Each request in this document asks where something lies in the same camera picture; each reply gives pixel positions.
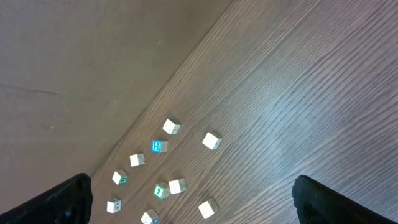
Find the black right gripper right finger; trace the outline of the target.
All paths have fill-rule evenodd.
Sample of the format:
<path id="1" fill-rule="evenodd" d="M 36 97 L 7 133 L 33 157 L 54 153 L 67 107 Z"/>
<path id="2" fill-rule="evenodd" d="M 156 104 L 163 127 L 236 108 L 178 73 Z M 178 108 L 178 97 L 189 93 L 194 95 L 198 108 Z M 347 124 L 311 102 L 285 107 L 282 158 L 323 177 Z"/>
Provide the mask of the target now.
<path id="1" fill-rule="evenodd" d="M 292 196 L 300 224 L 397 224 L 306 175 L 295 179 Z"/>

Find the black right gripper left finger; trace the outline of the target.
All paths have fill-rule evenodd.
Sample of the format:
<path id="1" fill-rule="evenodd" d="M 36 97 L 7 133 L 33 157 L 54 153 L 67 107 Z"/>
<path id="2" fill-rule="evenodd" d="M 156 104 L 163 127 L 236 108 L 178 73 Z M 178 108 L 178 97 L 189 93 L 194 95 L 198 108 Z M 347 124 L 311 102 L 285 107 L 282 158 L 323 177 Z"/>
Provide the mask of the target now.
<path id="1" fill-rule="evenodd" d="M 91 178 L 80 173 L 1 214 L 1 224 L 87 224 L 92 204 Z"/>

